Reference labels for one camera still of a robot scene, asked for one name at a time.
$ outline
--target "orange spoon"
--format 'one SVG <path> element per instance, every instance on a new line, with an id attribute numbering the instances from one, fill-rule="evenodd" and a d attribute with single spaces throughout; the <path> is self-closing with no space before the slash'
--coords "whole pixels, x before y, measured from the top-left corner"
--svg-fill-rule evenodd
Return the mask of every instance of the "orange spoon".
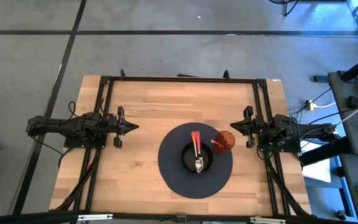
<path id="1" fill-rule="evenodd" d="M 196 152 L 196 158 L 197 158 L 196 132 L 195 132 L 195 131 L 192 131 L 192 132 L 191 132 L 191 138 L 192 138 L 192 140 L 193 140 L 194 151 Z"/>

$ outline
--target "red utensil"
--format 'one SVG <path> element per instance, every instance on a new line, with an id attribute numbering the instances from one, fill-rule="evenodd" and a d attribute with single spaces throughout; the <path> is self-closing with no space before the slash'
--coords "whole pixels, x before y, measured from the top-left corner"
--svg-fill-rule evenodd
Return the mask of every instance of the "red utensil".
<path id="1" fill-rule="evenodd" d="M 196 131 L 196 142 L 197 142 L 198 155 L 201 156 L 200 131 Z"/>
<path id="2" fill-rule="evenodd" d="M 196 132 L 192 131 L 191 132 L 191 138 L 193 140 L 193 144 L 194 144 L 194 152 L 196 153 L 196 158 L 197 158 L 197 142 L 196 142 Z"/>

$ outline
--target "black metal frame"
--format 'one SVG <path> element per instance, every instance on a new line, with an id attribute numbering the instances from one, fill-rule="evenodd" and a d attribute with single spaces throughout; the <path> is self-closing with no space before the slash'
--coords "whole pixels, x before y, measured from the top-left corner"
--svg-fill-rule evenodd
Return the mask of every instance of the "black metal frame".
<path id="1" fill-rule="evenodd" d="M 160 220 L 173 221 L 178 223 L 186 222 L 202 222 L 202 221 L 219 221 L 219 222 L 246 222 L 246 223 L 287 223 L 287 224 L 353 224 L 352 222 L 343 222 L 336 220 L 327 220 L 316 218 L 312 216 L 298 217 L 293 215 L 276 215 L 274 217 L 241 217 L 241 216 L 219 216 L 219 215 L 159 215 L 159 214 L 126 214 L 126 213 L 93 213 L 89 214 L 84 210 L 64 211 L 64 212 L 50 212 L 50 213 L 31 213 L 23 215 L 6 215 L 0 217 L 0 223 L 20 223 L 20 224 L 34 224 L 34 223 L 66 223 L 84 221 L 90 216 L 104 217 L 104 219 L 130 219 L 130 220 Z"/>
<path id="2" fill-rule="evenodd" d="M 266 80 L 262 80 L 262 79 L 258 79 L 258 80 L 255 80 L 255 79 L 231 79 L 229 72 L 227 72 L 227 71 L 224 72 L 224 75 L 222 78 L 199 78 L 199 77 L 127 77 L 125 75 L 124 71 L 121 70 L 121 75 L 119 77 L 107 77 L 107 76 L 101 77 L 100 83 L 99 83 L 98 94 L 97 94 L 96 102 L 95 102 L 95 108 L 94 108 L 95 110 L 98 110 L 97 106 L 99 105 L 100 101 L 102 100 L 102 97 L 103 97 L 102 94 L 103 94 L 104 87 L 105 87 L 105 85 L 108 84 L 107 97 L 106 97 L 106 101 L 105 101 L 105 105 L 104 105 L 104 114 L 108 113 L 109 104 L 111 101 L 113 83 L 114 83 L 114 81 L 119 81 L 119 80 L 142 81 L 142 82 L 203 82 L 203 83 L 207 82 L 207 83 L 251 84 L 254 89 L 255 104 L 256 104 L 258 114 L 262 114 L 262 107 L 261 107 L 260 96 L 259 96 L 259 88 L 261 88 L 263 91 L 263 94 L 264 94 L 264 101 L 265 101 L 265 106 L 267 109 L 267 116 L 269 117 L 269 119 L 271 119 L 271 117 L 272 117 L 272 111 L 271 111 L 271 107 L 270 107 L 270 100 L 269 100 L 269 94 L 267 91 Z M 96 149 L 95 157 L 97 157 L 97 159 L 99 159 L 101 150 L 102 149 Z M 81 194 L 82 194 L 82 187 L 83 187 L 83 184 L 87 181 L 87 176 L 85 176 L 85 174 L 88 174 L 88 176 L 90 174 L 89 169 L 87 169 L 87 166 L 88 166 L 88 163 L 90 160 L 90 154 L 91 154 L 90 152 L 91 152 L 91 149 L 85 149 L 85 155 L 83 158 L 83 163 L 82 163 L 81 173 L 80 173 L 80 183 L 77 185 L 78 188 L 76 187 L 76 191 L 78 191 L 78 192 L 75 192 L 75 193 L 72 192 L 73 195 L 75 196 L 75 198 L 73 199 L 73 201 L 74 201 L 73 209 L 74 210 L 79 209 Z M 264 154 L 264 156 L 265 156 L 265 158 L 269 158 L 269 154 L 267 152 Z M 280 156 L 278 155 L 278 153 L 276 153 L 274 156 L 275 156 L 275 163 L 276 163 L 276 167 L 277 167 L 277 171 L 278 171 L 278 178 L 280 178 L 281 181 L 284 181 Z M 93 197 L 93 191 L 94 191 L 95 180 L 96 180 L 96 174 L 97 174 L 97 170 L 98 170 L 98 160 L 93 161 L 93 163 L 94 162 L 96 163 L 95 164 L 96 167 L 94 167 L 94 170 L 91 173 L 89 189 L 88 189 L 86 205 L 85 205 L 85 211 L 87 211 L 87 212 L 90 212 L 91 201 L 92 201 L 92 197 Z M 268 172 L 267 160 L 265 160 L 265 166 L 267 168 L 268 188 L 269 188 L 269 194 L 270 194 L 270 199 L 271 199 L 271 203 L 272 203 L 272 212 L 273 212 L 273 215 L 278 215 L 279 212 L 278 212 L 278 208 L 277 208 L 277 200 L 276 200 L 275 191 L 274 191 L 273 177 L 271 176 L 271 173 Z M 283 196 L 283 194 L 282 194 L 282 199 L 283 199 L 284 214 L 289 215 L 290 214 L 289 205 L 288 205 L 288 202 L 285 200 L 285 197 Z M 60 207 L 60 210 L 66 210 L 66 209 L 68 209 L 69 206 L 70 205 L 62 206 L 62 207 Z M 138 218 L 136 215 L 133 215 L 133 216 L 132 216 L 132 214 L 126 214 L 126 215 L 130 216 L 132 218 Z M 210 217 L 208 218 L 208 216 L 198 216 L 198 217 L 203 217 L 204 220 L 210 219 Z M 230 219 L 230 217 L 221 217 L 218 219 L 219 220 L 222 220 L 222 219 L 231 220 L 231 221 L 239 220 L 238 218 Z M 244 219 L 247 220 L 247 217 L 241 217 L 241 220 L 244 221 Z"/>

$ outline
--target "black cable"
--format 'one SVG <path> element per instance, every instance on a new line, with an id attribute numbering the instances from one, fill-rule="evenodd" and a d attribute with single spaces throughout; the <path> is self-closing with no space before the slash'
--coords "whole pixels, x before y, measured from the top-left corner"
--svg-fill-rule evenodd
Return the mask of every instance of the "black cable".
<path id="1" fill-rule="evenodd" d="M 318 98 L 322 97 L 322 96 L 323 96 L 324 94 L 326 94 L 329 90 L 331 90 L 331 87 L 330 87 L 328 90 L 326 90 L 324 93 L 322 93 L 322 94 L 320 94 L 319 96 L 317 96 L 317 98 L 314 99 L 314 100 L 312 100 L 310 103 L 312 103 L 312 102 L 318 100 Z"/>
<path id="2" fill-rule="evenodd" d="M 302 122 L 302 111 L 301 111 L 301 118 L 299 119 L 299 123 Z"/>
<path id="3" fill-rule="evenodd" d="M 296 116 L 293 117 L 293 118 L 295 118 L 295 120 L 296 120 L 296 119 L 298 118 L 298 116 L 299 116 L 299 113 L 301 113 L 304 109 L 306 109 L 307 107 L 309 107 L 309 105 L 310 105 L 312 102 L 318 100 L 321 96 L 323 96 L 324 94 L 326 94 L 329 90 L 331 90 L 331 87 L 330 87 L 328 90 L 324 91 L 324 93 L 322 93 L 322 94 L 320 94 L 319 96 L 317 96 L 314 100 L 310 101 L 309 104 L 305 103 L 305 104 L 300 108 L 300 110 L 298 110 L 298 111 L 296 112 Z"/>
<path id="4" fill-rule="evenodd" d="M 328 117 L 330 117 L 330 116 L 334 116 L 334 115 L 341 114 L 341 113 L 345 113 L 345 112 L 349 112 L 349 111 L 355 111 L 355 110 L 357 110 L 357 108 L 356 108 L 356 109 L 350 109 L 350 110 L 344 110 L 344 111 L 342 111 L 342 112 L 337 112 L 337 113 L 333 113 L 333 114 L 330 114 L 330 115 L 327 115 L 327 116 L 323 116 L 322 118 L 316 119 L 316 120 L 310 122 L 309 124 L 313 124 L 314 122 L 317 122 L 317 121 L 319 121 L 319 120 L 328 118 Z"/>
<path id="5" fill-rule="evenodd" d="M 299 156 L 295 152 L 293 152 L 292 154 L 299 160 L 299 163 L 301 164 L 301 169 L 303 171 L 303 162 L 302 162 L 301 158 L 299 158 Z"/>
<path id="6" fill-rule="evenodd" d="M 45 144 L 45 143 L 43 143 L 43 142 L 40 142 L 40 141 L 36 140 L 33 136 L 30 136 L 30 138 L 32 138 L 34 141 L 38 142 L 39 144 L 43 144 L 44 146 L 49 147 L 50 149 L 54 150 L 55 152 L 59 153 L 60 155 L 63 155 L 63 153 L 59 152 L 58 150 L 56 150 L 56 149 L 53 148 L 52 146 L 49 146 L 49 145 L 47 145 L 47 144 Z"/>
<path id="7" fill-rule="evenodd" d="M 322 143 L 322 142 L 314 142 L 314 141 L 310 141 L 309 139 L 306 140 L 306 141 L 308 141 L 308 142 L 310 142 L 310 143 L 313 143 L 313 144 L 317 144 L 317 145 L 319 145 L 319 146 L 324 145 L 324 143 Z"/>
<path id="8" fill-rule="evenodd" d="M 292 108 L 292 109 L 288 109 L 288 110 L 291 111 L 291 110 L 298 110 L 298 109 L 302 109 L 302 107 Z"/>
<path id="9" fill-rule="evenodd" d="M 296 130 L 298 131 L 298 138 L 301 138 L 301 133 L 299 131 L 298 123 L 295 122 Z"/>
<path id="10" fill-rule="evenodd" d="M 315 129 L 312 129 L 310 131 L 308 131 L 306 134 L 302 135 L 302 137 L 299 138 L 299 141 L 298 142 L 301 142 L 302 139 L 307 136 L 309 133 L 312 133 L 313 131 L 318 131 L 320 129 L 323 129 L 323 128 L 315 128 Z"/>
<path id="11" fill-rule="evenodd" d="M 298 4 L 298 2 L 299 2 L 299 0 L 297 0 L 296 3 L 294 3 L 294 5 L 292 6 L 292 8 L 291 8 L 288 12 L 285 11 L 284 16 L 289 15 L 289 13 L 292 12 L 293 8 L 295 8 L 295 6 Z"/>
<path id="12" fill-rule="evenodd" d="M 67 153 L 69 153 L 72 149 L 74 149 L 74 148 L 69 148 L 69 149 L 67 149 L 67 151 L 65 151 L 65 152 L 60 156 L 59 162 L 58 162 L 58 167 L 60 167 L 60 163 L 62 163 L 63 157 L 64 157 Z"/>
<path id="13" fill-rule="evenodd" d="M 301 147 L 301 150 L 302 150 L 305 146 L 307 146 L 309 143 L 311 143 L 311 142 L 308 141 L 308 143 L 306 143 L 304 146 L 302 146 L 302 147 Z"/>
<path id="14" fill-rule="evenodd" d="M 71 116 L 70 116 L 67 120 L 63 121 L 63 123 L 64 123 L 64 122 L 67 122 L 67 121 L 70 120 L 70 119 L 72 119 L 73 116 L 75 116 L 75 117 L 77 117 L 77 118 L 81 118 L 81 119 L 83 119 L 83 120 L 92 119 L 94 115 L 96 115 L 97 113 L 99 113 L 98 110 L 102 107 L 103 101 L 104 101 L 104 99 L 102 98 L 101 101 L 99 102 L 99 104 L 98 104 L 97 107 L 96 107 L 97 110 L 96 110 L 95 112 L 93 112 L 92 116 L 90 116 L 89 118 L 81 118 L 81 116 L 78 116 L 77 114 L 75 114 L 76 103 L 75 103 L 74 101 L 70 101 L 70 102 L 68 103 L 68 110 L 69 110 L 69 112 L 71 113 Z"/>

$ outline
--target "yellow connector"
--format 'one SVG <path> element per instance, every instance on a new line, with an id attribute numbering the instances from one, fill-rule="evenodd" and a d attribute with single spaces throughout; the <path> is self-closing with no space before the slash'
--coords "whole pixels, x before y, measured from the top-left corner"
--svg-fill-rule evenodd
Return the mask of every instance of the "yellow connector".
<path id="1" fill-rule="evenodd" d="M 332 106 L 336 103 L 330 103 L 328 105 L 324 105 L 324 106 L 318 106 L 317 104 L 311 102 L 311 100 L 306 100 L 306 105 L 308 106 L 307 109 L 310 111 L 313 111 L 315 108 L 327 108 L 329 106 Z"/>

